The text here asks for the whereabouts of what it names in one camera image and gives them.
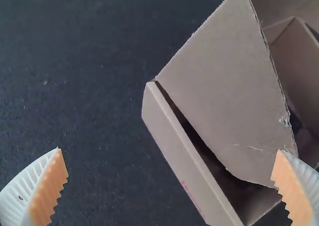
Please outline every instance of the cardboard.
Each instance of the cardboard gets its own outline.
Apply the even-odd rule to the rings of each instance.
[[[298,154],[269,55],[250,0],[226,0],[155,79],[227,170],[274,187],[276,152]]]
[[[255,2],[225,0],[144,92],[142,118],[209,225],[253,225],[280,202],[278,149],[318,165],[319,8]]]

